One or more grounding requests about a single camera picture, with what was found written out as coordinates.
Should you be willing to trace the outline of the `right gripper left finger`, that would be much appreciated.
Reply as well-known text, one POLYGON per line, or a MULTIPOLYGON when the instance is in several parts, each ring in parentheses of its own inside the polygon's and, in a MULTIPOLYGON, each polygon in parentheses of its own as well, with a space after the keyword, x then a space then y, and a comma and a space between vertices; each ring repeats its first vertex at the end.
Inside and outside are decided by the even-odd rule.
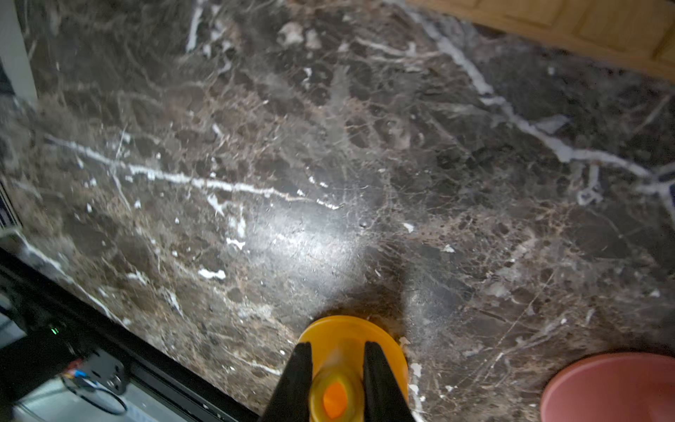
POLYGON ((259 420, 262 422, 308 422, 310 420, 309 390, 312 380, 311 344, 309 342, 298 343, 259 420))

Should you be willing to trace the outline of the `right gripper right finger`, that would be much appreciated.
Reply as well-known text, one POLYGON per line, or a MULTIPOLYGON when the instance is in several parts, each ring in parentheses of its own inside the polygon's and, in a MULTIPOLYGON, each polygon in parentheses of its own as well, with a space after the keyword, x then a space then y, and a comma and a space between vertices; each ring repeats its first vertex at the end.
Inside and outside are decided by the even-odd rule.
POLYGON ((363 362, 364 420, 370 422, 414 422, 381 346, 366 342, 363 362))

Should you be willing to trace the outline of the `yellow watering can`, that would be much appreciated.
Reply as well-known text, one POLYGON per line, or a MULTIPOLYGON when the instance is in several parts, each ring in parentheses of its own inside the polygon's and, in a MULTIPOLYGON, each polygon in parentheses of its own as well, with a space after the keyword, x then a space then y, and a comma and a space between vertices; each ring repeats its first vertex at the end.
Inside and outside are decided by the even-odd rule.
POLYGON ((378 325, 356 316, 327 316, 312 323, 299 342, 312 348, 310 421, 365 421, 363 362, 366 342, 381 346, 409 406, 404 352, 378 325))

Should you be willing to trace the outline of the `wooden slatted two-tier shelf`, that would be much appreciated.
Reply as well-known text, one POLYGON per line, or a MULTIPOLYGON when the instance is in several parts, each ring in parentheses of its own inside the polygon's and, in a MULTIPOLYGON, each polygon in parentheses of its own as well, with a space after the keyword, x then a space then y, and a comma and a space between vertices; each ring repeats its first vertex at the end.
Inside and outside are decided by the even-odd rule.
POLYGON ((415 1, 414 5, 674 81, 673 1, 415 1))

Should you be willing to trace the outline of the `pink watering can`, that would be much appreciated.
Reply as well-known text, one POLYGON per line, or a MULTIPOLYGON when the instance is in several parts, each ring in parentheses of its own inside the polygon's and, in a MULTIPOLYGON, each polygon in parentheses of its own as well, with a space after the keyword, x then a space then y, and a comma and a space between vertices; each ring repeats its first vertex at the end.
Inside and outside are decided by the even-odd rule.
POLYGON ((542 421, 673 421, 674 359, 604 353, 557 373, 541 396, 542 421))

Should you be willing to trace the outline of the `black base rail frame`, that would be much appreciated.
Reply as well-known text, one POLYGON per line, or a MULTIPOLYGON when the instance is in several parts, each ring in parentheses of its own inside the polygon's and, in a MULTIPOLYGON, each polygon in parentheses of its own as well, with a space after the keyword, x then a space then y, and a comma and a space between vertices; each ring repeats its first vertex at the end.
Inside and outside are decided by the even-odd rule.
POLYGON ((74 370, 116 396, 135 386, 187 421, 256 421, 258 415, 95 311, 7 251, 1 295, 25 337, 1 349, 1 392, 12 404, 74 370))

